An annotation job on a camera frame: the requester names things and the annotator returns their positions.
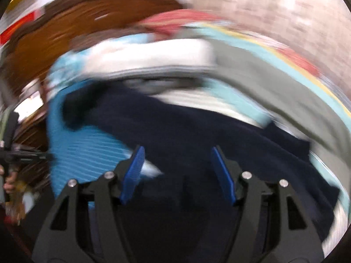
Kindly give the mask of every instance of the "light blue cloth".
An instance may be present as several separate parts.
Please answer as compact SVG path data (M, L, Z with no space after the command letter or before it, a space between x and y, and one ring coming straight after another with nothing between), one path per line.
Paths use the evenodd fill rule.
M254 120L260 126L266 126L272 121L268 110L227 83L206 78L204 87L211 95L232 105L237 112Z
M136 34L110 39L116 43L148 43L153 34ZM52 99L59 91L74 83L83 80L81 71L85 65L90 48L81 52L69 51L61 55L50 68L46 77L48 86L48 99Z

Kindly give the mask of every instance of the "navy blue cloth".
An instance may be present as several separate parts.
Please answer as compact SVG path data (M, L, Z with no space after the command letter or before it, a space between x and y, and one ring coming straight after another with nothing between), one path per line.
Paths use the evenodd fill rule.
M91 99L92 105L87 106L84 100ZM140 199L152 206L158 198L172 203L173 211L227 210L210 161L211 148L220 145L227 158L261 180L288 180L321 240L329 233L339 190L309 162L309 142L274 123L261 129L216 112L165 104L119 82L94 83L67 95L64 119L73 128L95 125L131 149L145 147L146 159L164 175L144 183L131 206L138 206Z

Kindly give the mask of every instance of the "person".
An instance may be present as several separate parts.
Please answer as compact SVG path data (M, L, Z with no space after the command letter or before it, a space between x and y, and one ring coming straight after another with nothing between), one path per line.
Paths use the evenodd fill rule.
M4 174L4 168L2 165L0 165L0 176L2 176L3 174ZM18 172L16 170L12 170L9 173L9 176L6 177L3 188L7 194L12 194L14 192L14 190L15 190L14 183L17 179L17 174L18 174Z

